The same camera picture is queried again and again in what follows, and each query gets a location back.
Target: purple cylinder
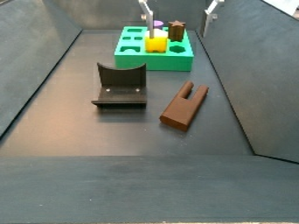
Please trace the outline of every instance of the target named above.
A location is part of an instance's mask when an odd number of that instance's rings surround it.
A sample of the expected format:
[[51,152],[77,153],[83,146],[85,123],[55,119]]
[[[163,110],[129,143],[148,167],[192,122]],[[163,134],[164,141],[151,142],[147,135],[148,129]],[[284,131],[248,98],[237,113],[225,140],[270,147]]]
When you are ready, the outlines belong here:
[[159,21],[159,20],[155,20],[153,21],[153,28],[161,30],[164,28],[164,22]]

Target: dark brown curved block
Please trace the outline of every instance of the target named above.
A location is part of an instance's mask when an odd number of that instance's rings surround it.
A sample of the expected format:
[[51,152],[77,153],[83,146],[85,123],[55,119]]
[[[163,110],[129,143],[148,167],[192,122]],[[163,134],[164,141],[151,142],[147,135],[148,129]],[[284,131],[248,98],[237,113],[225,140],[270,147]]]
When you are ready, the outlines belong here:
[[192,82],[185,81],[180,91],[172,98],[172,101],[160,116],[161,123],[181,131],[188,130],[192,123],[192,118],[196,115],[209,89],[207,86],[199,86],[193,97],[191,100],[187,100],[185,98],[192,91],[192,87]]
[[168,23],[168,39],[171,41],[183,41],[185,23],[175,20]]
[[95,105],[145,105],[145,64],[115,69],[97,63],[97,73],[101,88]]

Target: bin floor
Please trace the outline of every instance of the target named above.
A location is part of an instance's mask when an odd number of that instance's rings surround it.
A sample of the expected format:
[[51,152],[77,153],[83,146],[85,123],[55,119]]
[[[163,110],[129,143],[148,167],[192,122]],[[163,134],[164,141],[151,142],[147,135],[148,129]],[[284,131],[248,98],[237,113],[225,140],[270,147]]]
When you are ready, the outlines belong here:
[[[145,108],[97,108],[97,62],[113,67],[120,31],[84,31],[0,143],[0,156],[252,155],[193,31],[191,72],[147,71]],[[183,83],[209,87],[187,133],[159,116]]]
[[[299,166],[251,154],[193,32],[191,73],[148,72],[147,108],[104,108],[96,63],[120,31],[84,31],[0,147],[0,223],[299,221]],[[209,93],[187,133],[159,122],[181,84]]]

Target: toy block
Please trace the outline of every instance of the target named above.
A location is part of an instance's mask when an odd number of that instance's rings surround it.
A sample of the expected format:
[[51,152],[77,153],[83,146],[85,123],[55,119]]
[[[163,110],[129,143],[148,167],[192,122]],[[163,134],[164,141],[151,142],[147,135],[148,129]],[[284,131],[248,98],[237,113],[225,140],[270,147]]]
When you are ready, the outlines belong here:
[[101,88],[95,105],[145,105],[145,64],[115,69],[97,63],[97,73]]
[[188,130],[192,123],[192,118],[196,115],[209,89],[207,86],[199,86],[193,97],[191,100],[187,100],[185,98],[192,91],[192,87],[192,82],[185,81],[180,91],[172,98],[172,101],[160,116],[161,123],[181,131]]
[[171,41],[183,41],[185,23],[175,20],[168,23],[168,39]]
[[165,52],[145,51],[147,27],[125,26],[115,50],[116,68],[137,67],[145,63],[147,70],[191,71],[192,47],[187,32],[181,42],[167,39]]
[[144,50],[148,53],[164,53],[167,48],[167,31],[153,29],[153,38],[149,37],[149,31],[144,33]]

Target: gray bin wall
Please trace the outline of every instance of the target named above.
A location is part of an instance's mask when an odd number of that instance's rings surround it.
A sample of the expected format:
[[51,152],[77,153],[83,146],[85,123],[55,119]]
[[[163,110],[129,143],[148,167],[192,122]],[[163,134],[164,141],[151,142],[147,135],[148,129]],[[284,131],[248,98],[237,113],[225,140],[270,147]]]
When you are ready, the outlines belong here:
[[51,0],[0,5],[0,136],[80,34]]
[[201,39],[259,155],[299,162],[299,21],[260,0],[229,0]]

